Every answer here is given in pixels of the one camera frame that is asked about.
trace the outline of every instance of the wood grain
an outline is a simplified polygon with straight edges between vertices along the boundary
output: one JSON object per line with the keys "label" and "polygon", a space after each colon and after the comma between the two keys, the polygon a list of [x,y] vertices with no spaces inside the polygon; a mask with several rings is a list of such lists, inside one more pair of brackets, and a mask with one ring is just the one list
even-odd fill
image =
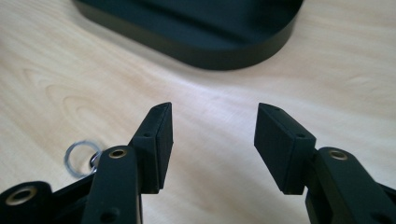
{"label": "wood grain", "polygon": [[253,146],[259,102],[317,147],[353,153],[396,188],[396,2],[306,0],[287,45],[230,72],[179,63],[83,18],[71,1],[0,0],[0,190],[74,181],[65,150],[128,143],[149,109],[174,108],[175,144],[146,223],[308,223]]}

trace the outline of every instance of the light wood surface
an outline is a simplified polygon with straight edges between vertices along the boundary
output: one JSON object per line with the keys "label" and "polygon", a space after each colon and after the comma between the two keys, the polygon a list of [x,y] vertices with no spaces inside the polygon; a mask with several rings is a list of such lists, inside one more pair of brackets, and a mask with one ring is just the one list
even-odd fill
{"label": "light wood surface", "polygon": [[395,12],[394,0],[306,0],[278,54],[213,72],[108,31],[71,1],[0,0],[0,190],[73,183],[71,144],[127,144],[163,102],[175,144],[164,190],[143,197],[145,223],[309,222],[304,196],[284,196],[253,146],[260,102],[396,188]]}

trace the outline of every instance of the wooden table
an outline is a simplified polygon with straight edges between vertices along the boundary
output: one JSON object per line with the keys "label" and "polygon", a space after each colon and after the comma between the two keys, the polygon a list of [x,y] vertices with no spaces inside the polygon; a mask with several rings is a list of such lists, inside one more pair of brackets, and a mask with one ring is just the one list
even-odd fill
{"label": "wooden table", "polygon": [[0,1],[0,190],[76,181],[65,150],[127,144],[149,109],[173,103],[165,188],[146,223],[308,223],[253,146],[258,103],[289,112],[317,148],[354,154],[396,188],[396,2],[306,0],[269,60],[206,71],[82,17],[69,0]]}

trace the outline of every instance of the key ring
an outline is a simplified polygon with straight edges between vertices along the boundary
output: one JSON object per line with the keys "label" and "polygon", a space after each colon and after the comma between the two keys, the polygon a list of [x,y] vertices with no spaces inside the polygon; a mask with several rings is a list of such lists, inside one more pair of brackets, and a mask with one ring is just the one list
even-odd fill
{"label": "key ring", "polygon": [[[83,174],[81,172],[76,171],[70,164],[70,154],[78,146],[88,146],[93,150],[95,150],[95,154],[90,159],[91,171],[88,174]],[[66,170],[69,172],[69,174],[72,175],[73,177],[83,178],[85,176],[92,175],[96,172],[96,163],[97,163],[96,161],[100,158],[101,155],[102,155],[102,150],[94,142],[88,140],[76,142],[66,150],[66,153],[64,154],[64,166],[66,167]]]}

